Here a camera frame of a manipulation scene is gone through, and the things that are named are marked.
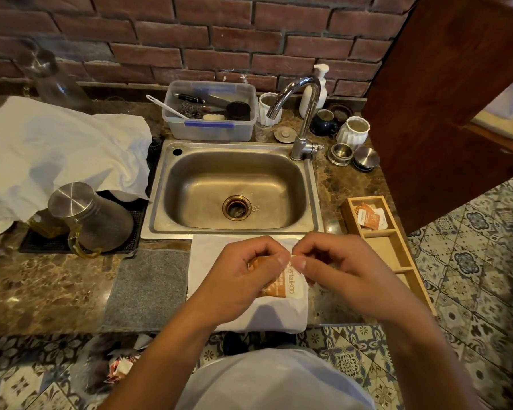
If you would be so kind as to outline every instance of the plastic storage container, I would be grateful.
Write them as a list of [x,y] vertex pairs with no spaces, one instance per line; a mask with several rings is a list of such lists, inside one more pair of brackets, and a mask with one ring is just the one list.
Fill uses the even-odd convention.
[[171,108],[178,109],[182,101],[174,96],[175,93],[199,97],[213,95],[231,102],[246,102],[251,107],[251,114],[249,121],[204,121],[202,119],[182,119],[166,109],[162,109],[161,115],[169,124],[173,137],[216,141],[249,141],[251,139],[253,125],[258,116],[257,92],[253,85],[177,80],[169,85],[164,102]]

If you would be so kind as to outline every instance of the small glass cup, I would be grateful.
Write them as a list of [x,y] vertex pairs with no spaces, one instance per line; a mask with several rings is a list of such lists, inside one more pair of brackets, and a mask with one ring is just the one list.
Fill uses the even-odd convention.
[[273,131],[273,126],[266,126],[257,122],[255,123],[255,140],[257,142],[268,142],[272,138]]

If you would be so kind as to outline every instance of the tiled floor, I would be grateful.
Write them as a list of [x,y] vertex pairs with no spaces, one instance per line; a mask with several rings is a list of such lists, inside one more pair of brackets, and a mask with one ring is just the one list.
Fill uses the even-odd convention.
[[[488,407],[513,408],[513,179],[409,236],[439,324]],[[0,338],[0,410],[93,409],[73,363],[90,336]],[[197,367],[223,356],[213,335]],[[378,409],[402,409],[380,326],[310,329],[298,344],[363,386]]]

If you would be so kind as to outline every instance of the hand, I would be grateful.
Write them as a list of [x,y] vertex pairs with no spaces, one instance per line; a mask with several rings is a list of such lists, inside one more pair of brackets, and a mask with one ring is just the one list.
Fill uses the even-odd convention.
[[[309,233],[293,248],[291,264],[308,279],[337,292],[355,310],[396,323],[424,305],[378,254],[356,235]],[[334,263],[337,269],[329,266]]]
[[[249,272],[247,263],[257,256],[271,257]],[[187,304],[195,306],[214,328],[231,322],[280,275],[289,259],[289,251],[270,236],[229,243]]]

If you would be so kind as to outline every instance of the marble countertop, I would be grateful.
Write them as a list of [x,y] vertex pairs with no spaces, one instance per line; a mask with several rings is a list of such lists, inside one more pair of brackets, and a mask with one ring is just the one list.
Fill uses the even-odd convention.
[[[5,97],[0,97],[0,105]],[[154,104],[96,101],[99,113],[143,116],[152,136],[171,137]],[[284,110],[280,122],[298,131],[301,118]],[[312,138],[333,143],[331,138]],[[397,212],[382,170],[361,173],[353,166],[332,165],[321,151],[314,157],[321,214],[325,227],[340,226],[346,233],[340,206],[348,197],[384,195],[400,226]],[[119,263],[126,255],[101,256],[84,260],[70,254],[19,253],[27,226],[17,223],[0,238],[0,336],[45,333],[89,332],[101,327],[104,310]],[[190,250],[190,241],[141,241],[139,248]],[[309,325],[374,323],[351,310],[337,296],[315,285],[310,289]],[[117,328],[128,331],[129,328]]]

